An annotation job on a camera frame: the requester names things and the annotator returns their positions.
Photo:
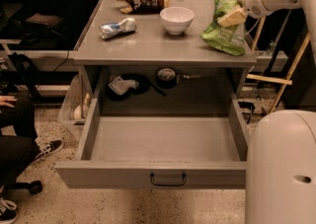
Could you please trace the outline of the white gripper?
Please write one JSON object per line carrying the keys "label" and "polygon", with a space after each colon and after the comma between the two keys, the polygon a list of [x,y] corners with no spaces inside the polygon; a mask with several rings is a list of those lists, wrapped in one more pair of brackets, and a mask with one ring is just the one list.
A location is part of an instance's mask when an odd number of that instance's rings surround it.
{"label": "white gripper", "polygon": [[233,7],[227,14],[217,20],[217,24],[227,28],[244,23],[247,14],[252,18],[259,19],[272,13],[266,8],[264,0],[243,0],[243,8],[239,5]]}

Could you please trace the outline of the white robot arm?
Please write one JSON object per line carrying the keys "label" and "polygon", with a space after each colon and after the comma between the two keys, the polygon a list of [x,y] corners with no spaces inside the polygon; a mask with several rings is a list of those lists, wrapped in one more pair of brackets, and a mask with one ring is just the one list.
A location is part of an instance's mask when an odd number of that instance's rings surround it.
{"label": "white robot arm", "polygon": [[[220,17],[222,27],[262,18],[280,9],[301,8],[307,35],[316,38],[316,0],[239,0]],[[316,113],[272,112],[253,130],[248,145],[245,224],[316,224]]]}

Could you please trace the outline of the person's hand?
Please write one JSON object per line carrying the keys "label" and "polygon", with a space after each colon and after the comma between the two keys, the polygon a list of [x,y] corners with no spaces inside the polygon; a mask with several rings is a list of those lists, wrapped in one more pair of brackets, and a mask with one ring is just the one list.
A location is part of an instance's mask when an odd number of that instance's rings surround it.
{"label": "person's hand", "polygon": [[14,96],[0,96],[0,107],[13,108],[17,99]]}

